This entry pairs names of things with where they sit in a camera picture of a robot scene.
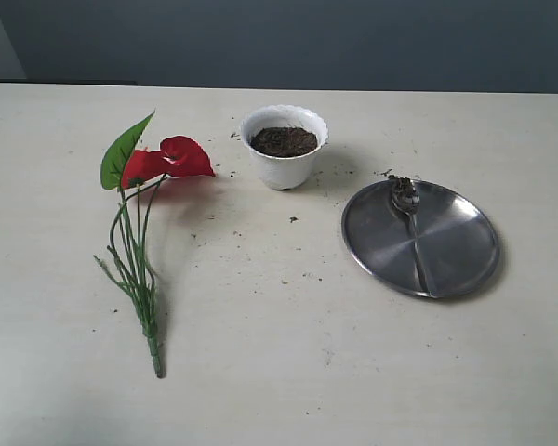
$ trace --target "flower pot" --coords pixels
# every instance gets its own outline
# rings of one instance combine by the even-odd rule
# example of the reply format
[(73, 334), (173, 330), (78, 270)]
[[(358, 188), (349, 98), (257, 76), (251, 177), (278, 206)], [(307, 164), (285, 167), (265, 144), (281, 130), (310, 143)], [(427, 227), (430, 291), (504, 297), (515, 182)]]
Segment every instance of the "flower pot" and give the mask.
[[(263, 128), (301, 127), (316, 135), (317, 147), (304, 155), (279, 158), (256, 151), (250, 145)], [(312, 172), (319, 150), (328, 140), (328, 129), (316, 113), (293, 105), (271, 105), (250, 113), (240, 125), (242, 140), (250, 151), (250, 159), (258, 177), (269, 188), (289, 190), (302, 184)]]

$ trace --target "green leaf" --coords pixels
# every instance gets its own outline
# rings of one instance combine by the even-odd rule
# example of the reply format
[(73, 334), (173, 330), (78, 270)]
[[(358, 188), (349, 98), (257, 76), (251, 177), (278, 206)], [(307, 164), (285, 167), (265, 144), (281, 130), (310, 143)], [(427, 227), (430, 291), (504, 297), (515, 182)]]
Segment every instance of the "green leaf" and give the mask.
[(155, 111), (140, 121), (138, 124), (131, 126), (126, 132), (118, 137), (116, 141), (105, 152), (101, 161), (100, 179), (101, 186), (105, 190), (111, 190), (120, 187), (122, 182), (122, 174), (130, 155), (139, 142), (140, 135), (151, 121)]

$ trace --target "anthurium flower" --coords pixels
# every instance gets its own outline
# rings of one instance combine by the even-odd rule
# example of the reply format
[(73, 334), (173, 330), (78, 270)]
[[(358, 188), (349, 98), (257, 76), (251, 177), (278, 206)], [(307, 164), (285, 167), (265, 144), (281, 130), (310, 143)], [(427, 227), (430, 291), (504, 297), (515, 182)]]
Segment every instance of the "anthurium flower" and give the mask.
[(163, 174), (176, 178), (215, 176), (208, 155), (193, 139), (180, 136), (166, 138), (159, 147), (160, 151), (133, 151), (122, 175), (124, 189), (139, 186)]

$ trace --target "stainless steel plate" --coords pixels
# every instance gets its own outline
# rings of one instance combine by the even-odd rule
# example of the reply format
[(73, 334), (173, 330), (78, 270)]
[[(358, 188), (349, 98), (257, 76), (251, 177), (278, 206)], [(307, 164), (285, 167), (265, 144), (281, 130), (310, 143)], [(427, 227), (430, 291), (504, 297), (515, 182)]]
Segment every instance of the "stainless steel plate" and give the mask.
[[(457, 193), (426, 181), (413, 181), (420, 198), (418, 244), (435, 290), (432, 297), (464, 295), (494, 272), (498, 237), (486, 216)], [(411, 295), (422, 289), (413, 238), (404, 214), (391, 202), (392, 180), (356, 193), (343, 211), (343, 238), (370, 274)]]

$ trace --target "table surface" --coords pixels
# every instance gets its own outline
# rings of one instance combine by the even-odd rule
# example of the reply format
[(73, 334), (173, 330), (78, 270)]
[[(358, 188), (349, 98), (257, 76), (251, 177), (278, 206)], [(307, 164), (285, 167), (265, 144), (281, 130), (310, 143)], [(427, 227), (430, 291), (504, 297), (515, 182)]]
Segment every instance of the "table surface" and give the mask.
[[(240, 120), (325, 118), (312, 178), (266, 189)], [(188, 135), (148, 242), (167, 377), (106, 256), (101, 157)], [(458, 191), (503, 243), (480, 293), (399, 295), (353, 261), (346, 202), (382, 172)], [(298, 220), (291, 222), (291, 217)], [(558, 96), (0, 85), (0, 446), (558, 445)]]

